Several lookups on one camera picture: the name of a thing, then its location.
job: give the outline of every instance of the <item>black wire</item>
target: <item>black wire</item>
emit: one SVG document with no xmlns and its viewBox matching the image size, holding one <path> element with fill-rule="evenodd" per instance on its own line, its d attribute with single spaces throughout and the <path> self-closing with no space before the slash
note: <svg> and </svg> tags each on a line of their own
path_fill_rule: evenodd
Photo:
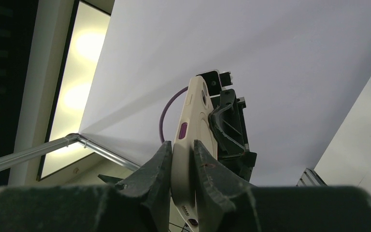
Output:
<svg viewBox="0 0 371 232">
<path fill-rule="evenodd" d="M 182 230 L 181 231 L 188 231 L 188 232 L 190 232 L 189 230 L 187 230 L 185 227 L 186 227 L 186 224 L 184 224 L 184 226 L 183 227 L 181 227 L 181 226 L 178 226 L 178 225 L 176 225 L 176 224 L 173 224 L 173 223 L 171 223 L 171 222 L 169 222 L 171 225 L 173 225 L 173 226 L 176 226 L 176 227 L 178 227 L 178 228 L 181 228 Z"/>
</svg>

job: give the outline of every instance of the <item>metal rail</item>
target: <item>metal rail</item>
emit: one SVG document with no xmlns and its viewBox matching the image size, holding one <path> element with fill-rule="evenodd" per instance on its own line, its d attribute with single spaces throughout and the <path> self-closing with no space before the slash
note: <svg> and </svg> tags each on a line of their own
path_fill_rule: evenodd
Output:
<svg viewBox="0 0 371 232">
<path fill-rule="evenodd" d="M 69 134 L 63 138 L 56 139 L 37 147 L 30 148 L 25 151 L 12 153 L 10 155 L 0 158 L 0 171 L 3 171 L 7 168 L 13 167 L 17 164 L 23 163 L 35 157 L 46 155 L 49 152 L 56 151 L 60 148 L 69 146 L 74 143 L 80 143 L 85 148 L 89 148 L 96 152 L 97 154 L 117 163 L 123 167 L 126 167 L 132 171 L 137 170 L 140 165 L 110 151 L 107 148 L 102 147 L 101 145 L 87 139 L 79 134 Z"/>
</svg>

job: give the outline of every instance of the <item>light panel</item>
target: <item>light panel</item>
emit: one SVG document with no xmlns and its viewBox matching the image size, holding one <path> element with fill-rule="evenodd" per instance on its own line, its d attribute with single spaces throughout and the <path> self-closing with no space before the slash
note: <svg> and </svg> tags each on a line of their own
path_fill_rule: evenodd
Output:
<svg viewBox="0 0 371 232">
<path fill-rule="evenodd" d="M 109 15 L 79 3 L 50 141 L 79 129 L 109 21 Z M 79 144 L 48 153 L 41 178 L 91 153 Z"/>
<path fill-rule="evenodd" d="M 251 182 L 295 185 L 371 76 L 371 1 L 116 1 L 80 132 L 144 164 L 166 102 L 213 69 L 245 97 Z M 167 140 L 183 101 L 166 114 Z"/>
</svg>

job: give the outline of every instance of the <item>white wall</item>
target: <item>white wall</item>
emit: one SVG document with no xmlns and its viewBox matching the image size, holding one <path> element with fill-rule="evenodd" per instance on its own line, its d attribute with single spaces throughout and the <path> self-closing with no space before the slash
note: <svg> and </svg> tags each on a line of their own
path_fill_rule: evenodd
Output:
<svg viewBox="0 0 371 232">
<path fill-rule="evenodd" d="M 14 151 L 44 143 L 57 78 L 69 29 L 73 0 L 40 0 L 32 38 L 28 72 Z M 84 171 L 101 160 L 91 156 L 42 182 L 36 181 L 40 158 L 11 168 L 9 185 L 60 184 L 71 179 L 73 170 Z"/>
<path fill-rule="evenodd" d="M 328 185 L 352 185 L 371 194 L 371 78 L 315 167 Z"/>
</svg>

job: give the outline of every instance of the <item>purple cable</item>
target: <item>purple cable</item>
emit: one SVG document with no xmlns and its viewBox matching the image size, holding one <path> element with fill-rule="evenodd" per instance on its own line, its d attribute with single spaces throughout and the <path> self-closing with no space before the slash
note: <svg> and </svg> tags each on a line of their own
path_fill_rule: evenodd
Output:
<svg viewBox="0 0 371 232">
<path fill-rule="evenodd" d="M 158 124 L 158 133 L 160 135 L 161 143 L 163 143 L 165 141 L 164 140 L 164 135 L 163 135 L 163 122 L 164 122 L 164 117 L 166 116 L 167 110 L 169 109 L 171 104 L 174 102 L 174 100 L 176 100 L 182 93 L 186 92 L 187 90 L 188 90 L 188 86 L 181 89 L 180 91 L 178 91 L 178 93 L 176 93 L 174 96 L 172 96 L 170 101 L 164 107 L 163 112 L 161 112 L 160 122 Z"/>
</svg>

